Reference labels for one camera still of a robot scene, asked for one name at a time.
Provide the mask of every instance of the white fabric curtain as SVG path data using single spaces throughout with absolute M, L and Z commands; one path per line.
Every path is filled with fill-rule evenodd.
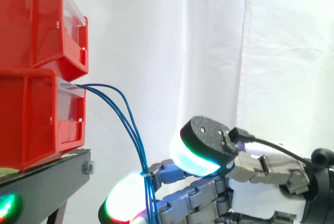
M 302 144 L 305 155 L 329 147 L 330 0 L 74 1 L 89 19 L 89 75 L 78 82 L 126 94 L 149 164 L 169 158 L 175 133 L 199 114 Z M 96 172 L 70 198 L 64 223 L 98 223 L 113 185 L 140 168 L 119 119 L 90 93 L 85 147 Z

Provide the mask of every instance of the blue wire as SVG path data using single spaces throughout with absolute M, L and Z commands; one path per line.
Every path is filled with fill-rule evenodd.
M 130 109 L 130 106 L 129 106 L 128 102 L 127 102 L 127 99 L 126 99 L 125 95 L 124 95 L 119 89 L 117 89 L 116 87 L 113 87 L 113 86 L 110 86 L 110 85 L 106 85 L 106 84 L 92 83 L 92 84 L 85 84 L 85 86 L 87 86 L 87 87 L 90 87 L 90 86 L 107 87 L 107 88 L 111 88 L 111 89 L 115 90 L 116 92 L 118 92 L 118 93 L 121 95 L 121 97 L 123 98 L 123 100 L 124 100 L 124 102 L 125 102 L 125 105 L 126 105 L 126 107 L 127 107 L 127 109 L 128 109 L 128 113 L 129 113 L 129 115 L 130 115 L 131 122 L 132 122 L 132 124 L 133 124 L 133 126 L 134 126 L 134 129 L 135 129 L 135 131 L 136 131 L 136 134 L 137 134 L 137 136 L 138 136 L 139 143 L 141 144 L 142 149 L 143 149 L 144 161 L 145 161 L 145 165 L 146 165 L 146 169 L 147 169 L 145 172 L 146 172 L 146 173 L 149 173 L 149 169 L 148 169 L 147 162 L 146 162 L 145 149 L 144 149 L 144 146 L 143 146 L 143 144 L 142 144 L 142 140 L 141 140 L 141 137 L 140 137 L 140 134 L 139 134 L 137 125 L 136 125 L 136 123 L 135 123 L 135 120 L 134 120 L 132 111 L 131 111 L 131 109 Z M 160 224 L 159 213 L 158 213 L 158 208 L 157 208 L 157 201 L 156 201 L 156 196 L 155 196 L 154 189 L 153 189 L 152 180 L 148 180 L 148 181 L 151 182 L 151 183 L 149 183 L 149 184 L 150 184 L 151 192 L 152 192 L 152 196 L 153 196 L 153 199 L 150 197 L 149 200 L 150 200 L 150 201 L 153 200 L 155 217 L 156 217 L 157 223 Z
M 130 135 L 130 137 L 131 137 L 131 139 L 133 140 L 133 142 L 134 142 L 134 144 L 135 144 L 135 146 L 136 146 L 136 149 L 137 149 L 136 141 L 134 140 L 134 137 L 131 136 L 131 134 L 130 134 L 130 132 L 129 132 L 129 129 L 128 129 L 128 128 L 126 127 L 126 125 L 125 125 L 125 122 L 127 123 L 127 125 L 128 125 L 129 128 L 131 128 L 131 126 L 130 126 L 129 122 L 127 121 L 126 117 L 125 117 L 125 116 L 122 114 L 122 112 L 120 111 L 120 109 L 115 105 L 115 103 L 114 103 L 114 102 L 113 102 L 107 95 L 105 95 L 104 93 L 102 93 L 101 91 L 99 91 L 99 90 L 97 90 L 97 89 L 95 89 L 95 88 L 89 88 L 89 87 L 85 87 L 85 86 L 83 86 L 83 85 L 78 85 L 78 86 L 81 87 L 81 88 L 85 88 L 85 89 L 87 89 L 87 90 L 89 90 L 89 91 L 91 91 L 91 92 L 97 94 L 97 95 L 98 95 L 99 97 L 101 97 L 106 103 L 108 103 L 109 106 L 111 106 L 111 107 L 114 109 L 114 111 L 116 112 L 116 114 L 118 115 L 118 117 L 120 117 L 120 119 L 121 119 L 123 125 L 124 125 L 125 128 L 127 129 L 128 134 Z M 150 198 L 150 194 L 149 194 L 149 186 L 147 185 L 147 183 L 145 183 L 145 196 L 146 196 L 146 198 Z M 147 208 L 147 209 L 149 209 L 148 202 L 149 202 L 149 201 L 145 201 L 145 204 L 146 204 L 146 208 Z M 152 213 L 149 213 L 149 212 L 148 212 L 148 218 L 151 218 L 151 216 L 152 216 Z
M 141 163 L 143 171 L 145 171 L 145 173 L 149 173 L 144 146 L 142 144 L 141 137 L 140 137 L 138 128 L 136 126 L 136 123 L 134 121 L 130 106 L 129 106 L 124 94 L 120 90 L 118 90 L 117 88 L 109 86 L 109 85 L 104 85 L 104 84 L 86 84 L 86 85 L 77 85 L 77 86 L 81 87 L 81 88 L 85 88 L 85 89 L 97 94 L 110 107 L 113 108 L 113 110 L 116 112 L 116 114 L 118 115 L 118 117 L 122 121 L 122 123 L 123 123 L 124 127 L 126 128 L 129 136 L 131 137 L 132 141 L 134 142 L 134 145 L 135 145 L 136 150 L 137 150 L 138 155 L 139 155 L 139 159 L 140 159 L 140 163 Z M 118 106 L 106 94 L 104 94 L 103 92 L 101 92 L 101 91 L 99 91 L 95 88 L 90 88 L 89 86 L 109 87 L 109 88 L 117 91 L 122 96 L 122 98 L 123 98 L 123 100 L 126 104 L 126 107 L 128 109 L 128 112 L 129 112 L 129 115 L 130 115 L 130 118 L 131 118 L 131 122 L 132 122 L 132 124 L 135 128 L 135 133 L 134 133 L 131 125 L 129 124 L 128 120 L 124 116 L 124 114 L 118 108 Z M 146 195 L 146 199 L 147 199 L 146 200 L 147 215 L 148 215 L 148 219 L 150 220 L 150 223 L 154 223 L 153 216 L 155 215 L 157 223 L 160 224 L 159 213 L 158 213 L 157 204 L 156 204 L 156 196 L 155 196 L 155 193 L 154 193 L 152 180 L 149 177 L 145 178 L 145 195 Z
M 130 138 L 132 139 L 135 147 L 136 147 L 136 150 L 137 150 L 137 153 L 138 155 L 140 156 L 141 155 L 141 151 L 140 151 L 140 148 L 138 146 L 138 143 L 137 143 L 137 140 L 135 139 L 135 136 L 133 135 L 134 133 L 134 130 L 131 128 L 131 125 L 129 123 L 129 121 L 126 119 L 126 117 L 124 116 L 124 114 L 120 111 L 120 109 L 118 108 L 118 106 L 115 105 L 115 103 L 107 96 L 105 95 L 104 93 L 102 93 L 101 91 L 95 89 L 95 88 L 90 88 L 90 87 L 86 87 L 84 85 L 76 85 L 78 87 L 81 87 L 81 88 L 85 88 L 95 94 L 97 94 L 99 97 L 101 97 L 114 111 L 115 113 L 117 114 L 117 116 L 120 118 L 120 120 L 122 121 L 124 127 L 126 128 L 128 134 L 130 135 Z

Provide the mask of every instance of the stacked storage bin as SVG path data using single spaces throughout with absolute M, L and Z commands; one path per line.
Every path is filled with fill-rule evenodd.
M 85 143 L 88 21 L 72 0 L 0 0 L 0 168 L 20 171 Z

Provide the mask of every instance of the metal screw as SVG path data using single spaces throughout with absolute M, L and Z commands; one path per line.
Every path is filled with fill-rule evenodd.
M 90 175 L 94 174 L 95 171 L 95 162 L 94 161 L 86 161 L 85 166 L 84 166 L 84 174 Z

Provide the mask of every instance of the cable connector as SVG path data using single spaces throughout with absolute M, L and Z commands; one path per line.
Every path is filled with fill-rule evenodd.
M 245 143 L 249 143 L 249 142 L 253 142 L 255 139 L 254 135 L 249 134 L 249 132 L 235 127 L 234 129 L 232 129 L 229 132 L 229 137 L 231 142 L 233 143 L 237 143 L 237 142 L 245 142 Z

